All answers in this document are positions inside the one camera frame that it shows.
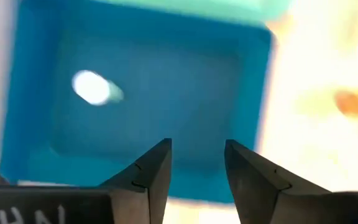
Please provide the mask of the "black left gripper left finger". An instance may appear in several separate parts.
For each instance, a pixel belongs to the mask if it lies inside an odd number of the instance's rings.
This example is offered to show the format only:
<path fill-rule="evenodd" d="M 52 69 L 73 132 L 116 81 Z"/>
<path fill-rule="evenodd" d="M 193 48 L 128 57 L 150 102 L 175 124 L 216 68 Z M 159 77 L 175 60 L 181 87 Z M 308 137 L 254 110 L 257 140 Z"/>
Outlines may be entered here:
<path fill-rule="evenodd" d="M 165 138 L 100 187 L 108 190 L 115 224 L 162 224 L 172 169 Z"/>

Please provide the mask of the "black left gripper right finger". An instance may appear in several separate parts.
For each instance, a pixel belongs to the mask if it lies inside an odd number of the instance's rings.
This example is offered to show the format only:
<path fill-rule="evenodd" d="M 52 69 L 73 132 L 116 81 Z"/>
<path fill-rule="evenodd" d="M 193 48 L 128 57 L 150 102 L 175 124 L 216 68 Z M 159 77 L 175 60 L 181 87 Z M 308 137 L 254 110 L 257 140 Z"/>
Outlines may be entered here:
<path fill-rule="evenodd" d="M 326 190 L 228 139 L 226 174 L 241 223 L 269 224 L 279 195 L 326 194 Z"/>

